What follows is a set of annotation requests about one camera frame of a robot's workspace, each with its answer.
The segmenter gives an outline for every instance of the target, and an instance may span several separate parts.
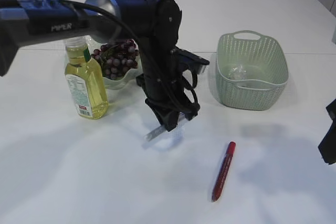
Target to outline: bottle label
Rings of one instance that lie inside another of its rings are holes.
[[[86,49],[84,50],[83,54],[84,54],[85,61],[88,62],[88,61],[91,59],[89,49],[86,48]]]
[[[72,99],[75,102],[78,114],[92,117],[92,108],[85,81],[74,74],[67,74],[65,75],[65,78],[68,81]]]

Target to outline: bottle cap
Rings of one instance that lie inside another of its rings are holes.
[[[86,45],[86,39],[84,36],[65,39],[64,44],[66,47],[82,47]]]

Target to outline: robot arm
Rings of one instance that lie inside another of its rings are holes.
[[[170,131],[180,113],[191,120],[200,109],[194,92],[197,81],[190,85],[182,72],[190,70],[197,80],[197,73],[209,64],[175,46],[181,18],[174,0],[0,0],[0,76],[22,46],[83,35],[101,43],[132,38],[144,73],[137,84],[160,124]],[[185,89],[192,92],[193,102]]]

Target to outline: basket handle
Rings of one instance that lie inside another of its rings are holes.
[[[238,34],[254,34],[254,35],[259,36],[258,39],[251,39],[251,40],[260,40],[260,39],[263,37],[262,34],[257,33],[256,31],[250,31],[250,30],[237,31],[237,32],[235,32],[235,33],[232,33],[231,35],[232,35],[234,38],[236,38],[235,35],[238,35]]]
[[[259,91],[269,91],[275,88],[275,86],[270,83],[266,83],[266,82],[258,81],[258,80],[240,81],[236,83],[236,87],[239,89],[259,90]]]

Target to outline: yellow oil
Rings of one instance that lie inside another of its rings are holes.
[[[76,48],[68,47],[66,50],[69,63],[65,68],[65,75],[73,74],[85,81],[91,104],[92,117],[79,115],[84,118],[99,119],[106,113],[109,107],[100,65],[91,58],[86,62],[84,51],[88,50],[87,45]]]

